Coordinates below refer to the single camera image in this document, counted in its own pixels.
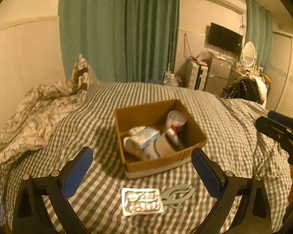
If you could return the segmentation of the cotton swab jar red label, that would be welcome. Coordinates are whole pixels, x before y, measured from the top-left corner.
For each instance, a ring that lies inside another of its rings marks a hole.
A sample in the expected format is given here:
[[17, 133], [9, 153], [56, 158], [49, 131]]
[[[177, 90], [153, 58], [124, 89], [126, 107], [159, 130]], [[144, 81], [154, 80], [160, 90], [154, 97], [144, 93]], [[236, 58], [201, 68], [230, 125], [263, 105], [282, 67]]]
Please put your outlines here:
[[186, 124], [186, 118], [177, 110], [172, 110], [168, 113], [166, 123], [163, 131], [166, 132], [168, 129], [172, 129], [177, 134], [181, 132], [182, 128]]

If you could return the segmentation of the white mug with cloth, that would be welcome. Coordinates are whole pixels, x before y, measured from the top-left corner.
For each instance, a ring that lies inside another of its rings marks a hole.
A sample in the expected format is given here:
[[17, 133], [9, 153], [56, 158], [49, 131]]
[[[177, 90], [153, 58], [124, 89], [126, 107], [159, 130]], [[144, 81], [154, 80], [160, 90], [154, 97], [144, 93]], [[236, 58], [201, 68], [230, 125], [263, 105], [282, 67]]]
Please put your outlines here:
[[183, 149], [184, 145], [179, 137], [166, 131], [143, 149], [142, 160], [158, 159]]

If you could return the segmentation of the silver blister pill pack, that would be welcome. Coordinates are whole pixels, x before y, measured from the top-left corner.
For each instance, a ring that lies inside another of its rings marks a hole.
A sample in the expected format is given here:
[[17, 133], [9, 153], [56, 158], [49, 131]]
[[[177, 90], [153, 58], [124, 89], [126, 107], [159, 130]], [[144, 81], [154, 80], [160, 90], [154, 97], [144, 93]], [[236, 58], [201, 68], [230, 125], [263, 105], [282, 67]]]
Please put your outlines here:
[[121, 189], [121, 205], [124, 216], [153, 215], [164, 212], [158, 189]]

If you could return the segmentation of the blue tissue pack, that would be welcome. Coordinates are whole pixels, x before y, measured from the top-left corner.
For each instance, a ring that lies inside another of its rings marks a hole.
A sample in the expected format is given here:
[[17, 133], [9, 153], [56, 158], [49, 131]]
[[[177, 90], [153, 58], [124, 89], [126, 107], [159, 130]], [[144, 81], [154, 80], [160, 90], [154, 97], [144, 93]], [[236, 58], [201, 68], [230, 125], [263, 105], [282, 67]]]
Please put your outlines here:
[[160, 131], [152, 127], [146, 127], [133, 136], [133, 142], [138, 148], [143, 149], [160, 136]]

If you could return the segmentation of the chair with black and white clothes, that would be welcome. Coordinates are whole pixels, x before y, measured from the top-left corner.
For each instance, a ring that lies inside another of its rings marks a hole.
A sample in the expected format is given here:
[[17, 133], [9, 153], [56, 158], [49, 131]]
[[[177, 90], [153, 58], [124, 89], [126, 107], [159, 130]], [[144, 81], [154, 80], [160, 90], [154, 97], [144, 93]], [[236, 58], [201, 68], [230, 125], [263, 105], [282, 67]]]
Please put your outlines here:
[[246, 75], [223, 88], [224, 99], [244, 99], [262, 105], [267, 104], [268, 87], [259, 77]]

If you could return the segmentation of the white louvered wardrobe door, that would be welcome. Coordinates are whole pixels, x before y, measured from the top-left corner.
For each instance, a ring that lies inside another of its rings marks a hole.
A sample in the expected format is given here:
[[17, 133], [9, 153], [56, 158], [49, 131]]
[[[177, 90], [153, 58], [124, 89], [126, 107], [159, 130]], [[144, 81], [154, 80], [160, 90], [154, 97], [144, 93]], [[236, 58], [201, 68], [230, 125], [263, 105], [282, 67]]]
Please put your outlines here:
[[273, 33], [267, 74], [272, 84], [266, 108], [293, 118], [293, 35]]

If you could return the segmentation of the grey mini fridge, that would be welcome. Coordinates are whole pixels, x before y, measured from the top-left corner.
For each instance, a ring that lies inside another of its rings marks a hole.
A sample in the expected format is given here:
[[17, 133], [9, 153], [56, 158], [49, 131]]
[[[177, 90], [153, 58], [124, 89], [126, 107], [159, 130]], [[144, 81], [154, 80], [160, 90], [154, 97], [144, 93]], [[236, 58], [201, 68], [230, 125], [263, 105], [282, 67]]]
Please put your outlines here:
[[204, 90], [211, 94], [221, 96], [223, 88], [227, 85], [230, 70], [231, 64], [228, 61], [210, 58]]

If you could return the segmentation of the white oval vanity mirror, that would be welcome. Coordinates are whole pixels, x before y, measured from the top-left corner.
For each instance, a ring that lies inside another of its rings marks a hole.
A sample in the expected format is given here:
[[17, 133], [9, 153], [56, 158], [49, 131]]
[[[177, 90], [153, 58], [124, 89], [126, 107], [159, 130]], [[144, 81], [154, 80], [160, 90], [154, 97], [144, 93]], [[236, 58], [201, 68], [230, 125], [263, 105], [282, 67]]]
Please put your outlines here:
[[241, 64], [246, 68], [251, 68], [256, 63], [257, 52], [251, 41], [245, 44], [241, 54]]

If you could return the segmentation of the white suitcase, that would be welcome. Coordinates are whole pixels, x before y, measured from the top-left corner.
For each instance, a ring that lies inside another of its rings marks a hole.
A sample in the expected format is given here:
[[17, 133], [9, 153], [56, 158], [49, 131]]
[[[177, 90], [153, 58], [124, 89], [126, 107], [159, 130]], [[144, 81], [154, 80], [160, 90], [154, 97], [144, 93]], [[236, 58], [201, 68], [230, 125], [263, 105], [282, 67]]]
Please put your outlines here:
[[198, 65], [195, 62], [187, 64], [186, 88], [203, 91], [205, 88], [208, 66]]

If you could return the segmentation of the green window curtain right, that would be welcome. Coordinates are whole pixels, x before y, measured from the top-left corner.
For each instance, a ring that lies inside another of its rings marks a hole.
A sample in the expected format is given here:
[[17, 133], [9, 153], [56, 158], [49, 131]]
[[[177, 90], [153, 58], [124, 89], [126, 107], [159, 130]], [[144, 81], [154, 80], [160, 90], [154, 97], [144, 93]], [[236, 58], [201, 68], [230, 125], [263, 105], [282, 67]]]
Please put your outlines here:
[[272, 14], [254, 0], [246, 0], [246, 42], [252, 42], [257, 52], [256, 67], [267, 71], [272, 50]]

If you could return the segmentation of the clear water jug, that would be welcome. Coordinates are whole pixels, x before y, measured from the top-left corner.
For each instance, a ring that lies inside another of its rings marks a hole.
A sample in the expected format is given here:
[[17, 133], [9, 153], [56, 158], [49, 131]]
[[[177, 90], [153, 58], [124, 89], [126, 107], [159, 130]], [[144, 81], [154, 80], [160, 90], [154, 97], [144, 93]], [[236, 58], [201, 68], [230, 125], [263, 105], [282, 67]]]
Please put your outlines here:
[[162, 82], [165, 86], [172, 86], [172, 87], [178, 87], [179, 83], [175, 75], [169, 71], [165, 72], [165, 76]]

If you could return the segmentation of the floral white quilt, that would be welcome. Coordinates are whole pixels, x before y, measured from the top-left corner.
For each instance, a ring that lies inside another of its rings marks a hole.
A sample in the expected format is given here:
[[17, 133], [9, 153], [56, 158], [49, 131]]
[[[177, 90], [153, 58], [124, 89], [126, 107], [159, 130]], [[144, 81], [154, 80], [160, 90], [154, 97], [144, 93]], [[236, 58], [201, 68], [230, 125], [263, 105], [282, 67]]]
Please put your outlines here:
[[60, 121], [83, 103], [89, 80], [32, 88], [0, 132], [0, 165], [46, 146]]

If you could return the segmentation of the white air conditioner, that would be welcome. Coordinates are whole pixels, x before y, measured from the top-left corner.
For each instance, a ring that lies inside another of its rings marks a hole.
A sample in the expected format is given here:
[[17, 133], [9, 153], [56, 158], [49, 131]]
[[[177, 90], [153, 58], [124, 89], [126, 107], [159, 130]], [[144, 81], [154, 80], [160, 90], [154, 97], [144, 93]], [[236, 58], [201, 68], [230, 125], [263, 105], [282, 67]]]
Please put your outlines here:
[[242, 15], [246, 12], [246, 4], [241, 0], [207, 0], [210, 2], [217, 3], [218, 5], [224, 6], [227, 9], [235, 11], [236, 13]]

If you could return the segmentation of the large green curtain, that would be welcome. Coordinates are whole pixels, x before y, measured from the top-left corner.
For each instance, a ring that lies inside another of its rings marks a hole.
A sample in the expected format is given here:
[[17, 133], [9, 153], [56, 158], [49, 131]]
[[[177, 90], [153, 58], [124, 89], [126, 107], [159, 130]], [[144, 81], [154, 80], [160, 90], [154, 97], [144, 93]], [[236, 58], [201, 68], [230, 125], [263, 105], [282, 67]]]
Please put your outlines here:
[[59, 0], [64, 73], [78, 56], [104, 82], [161, 82], [173, 69], [179, 0]]

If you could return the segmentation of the black wall television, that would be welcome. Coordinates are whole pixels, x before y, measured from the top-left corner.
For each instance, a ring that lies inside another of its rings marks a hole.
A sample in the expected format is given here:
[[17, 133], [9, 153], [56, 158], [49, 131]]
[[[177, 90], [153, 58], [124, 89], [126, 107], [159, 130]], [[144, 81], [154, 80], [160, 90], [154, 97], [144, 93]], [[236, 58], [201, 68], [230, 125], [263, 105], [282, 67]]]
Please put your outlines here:
[[242, 35], [218, 24], [211, 23], [208, 44], [238, 54], [241, 50], [242, 39]]

